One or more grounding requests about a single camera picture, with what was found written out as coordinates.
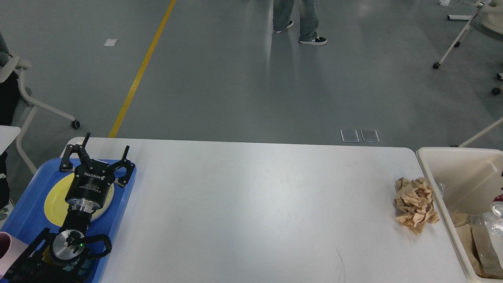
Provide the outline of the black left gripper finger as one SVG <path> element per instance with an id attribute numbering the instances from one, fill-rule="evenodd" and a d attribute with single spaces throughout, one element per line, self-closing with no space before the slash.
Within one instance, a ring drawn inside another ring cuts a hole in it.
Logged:
<path id="1" fill-rule="evenodd" d="M 107 165 L 107 167 L 104 169 L 104 181 L 106 181 L 106 183 L 115 183 L 119 187 L 125 187 L 129 183 L 131 176 L 135 170 L 135 163 L 132 163 L 131 160 L 127 159 L 129 149 L 130 146 L 127 145 L 124 149 L 121 160 L 111 165 Z M 125 168 L 126 172 L 123 176 L 116 178 L 115 171 L 120 168 Z"/>
<path id="2" fill-rule="evenodd" d="M 88 153 L 86 152 L 86 144 L 90 138 L 90 132 L 88 132 L 83 140 L 81 145 L 67 145 L 65 147 L 63 157 L 61 158 L 61 164 L 59 165 L 60 172 L 69 172 L 72 171 L 74 166 L 70 161 L 70 156 L 72 154 L 77 154 L 81 165 L 84 165 L 88 171 L 93 170 L 93 162 L 90 159 Z"/>

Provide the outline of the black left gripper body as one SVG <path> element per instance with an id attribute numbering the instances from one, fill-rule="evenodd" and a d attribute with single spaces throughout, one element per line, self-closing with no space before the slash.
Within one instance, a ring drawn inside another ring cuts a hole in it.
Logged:
<path id="1" fill-rule="evenodd" d="M 69 205 L 68 211 L 93 214 L 103 208 L 114 179 L 111 165 L 93 159 L 92 169 L 87 169 L 84 164 L 78 165 L 73 170 L 73 176 L 65 196 L 65 202 Z"/>

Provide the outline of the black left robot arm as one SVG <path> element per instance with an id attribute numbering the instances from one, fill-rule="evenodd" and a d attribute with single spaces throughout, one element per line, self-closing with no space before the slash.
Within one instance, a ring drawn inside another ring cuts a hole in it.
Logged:
<path id="1" fill-rule="evenodd" d="M 92 159 L 81 144 L 44 163 L 1 228 L 2 283 L 97 283 L 130 197 L 136 165 Z"/>

